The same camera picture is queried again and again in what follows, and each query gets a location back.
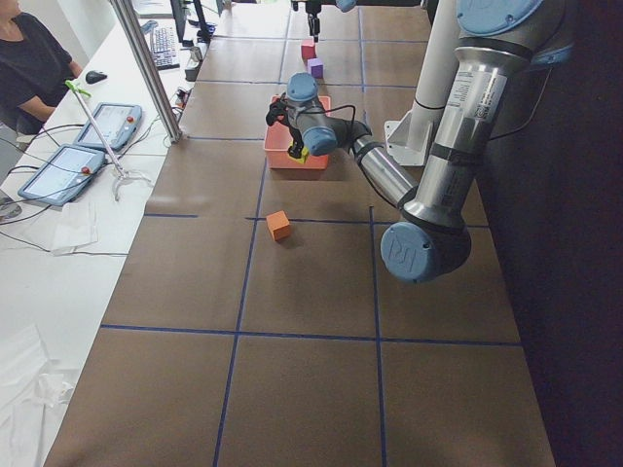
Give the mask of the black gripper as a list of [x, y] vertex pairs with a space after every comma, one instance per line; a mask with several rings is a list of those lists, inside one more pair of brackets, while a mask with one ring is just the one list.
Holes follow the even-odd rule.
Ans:
[[[320, 33], [320, 20], [317, 13], [308, 13], [308, 28], [310, 36], [315, 43], [319, 40]], [[305, 143], [301, 131], [285, 116], [281, 118], [281, 123], [288, 128], [288, 131], [293, 139], [287, 152], [288, 156], [293, 160], [303, 159], [305, 152]]]

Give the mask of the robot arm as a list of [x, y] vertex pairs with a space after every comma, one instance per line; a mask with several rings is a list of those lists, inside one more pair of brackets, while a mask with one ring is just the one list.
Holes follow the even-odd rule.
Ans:
[[303, 5], [303, 9], [307, 15], [307, 23], [309, 34], [315, 43], [319, 40], [321, 31], [319, 15], [322, 11], [322, 7], [335, 6], [342, 13], [347, 13], [357, 6], [376, 6], [376, 7], [398, 7], [408, 8], [419, 6], [426, 9], [430, 1], [417, 1], [417, 0], [390, 0], [390, 1], [378, 1], [378, 0], [293, 0], [290, 1], [291, 9], [294, 12], [299, 11], [299, 6]]
[[321, 104], [315, 78], [293, 75], [271, 105], [269, 124], [286, 126], [293, 157], [342, 148], [371, 186], [401, 214], [381, 242], [386, 268], [425, 282], [459, 268], [471, 238], [461, 210], [504, 91], [528, 69], [567, 60], [573, 1], [431, 1], [434, 13], [412, 109], [389, 124], [384, 141], [355, 119]]

